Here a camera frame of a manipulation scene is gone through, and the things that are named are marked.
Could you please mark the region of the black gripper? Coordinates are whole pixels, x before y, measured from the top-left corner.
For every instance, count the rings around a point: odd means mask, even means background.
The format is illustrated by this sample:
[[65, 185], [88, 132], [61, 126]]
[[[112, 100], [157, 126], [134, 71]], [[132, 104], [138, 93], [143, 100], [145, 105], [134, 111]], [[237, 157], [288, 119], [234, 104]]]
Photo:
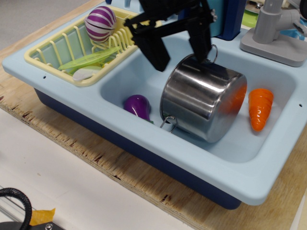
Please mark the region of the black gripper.
[[188, 31], [195, 58], [200, 63], [207, 59], [212, 49], [210, 24], [214, 12], [206, 0], [141, 0], [139, 3], [142, 13], [127, 19], [124, 25], [157, 71], [166, 69], [170, 56], [161, 38], [144, 35], [167, 36]]

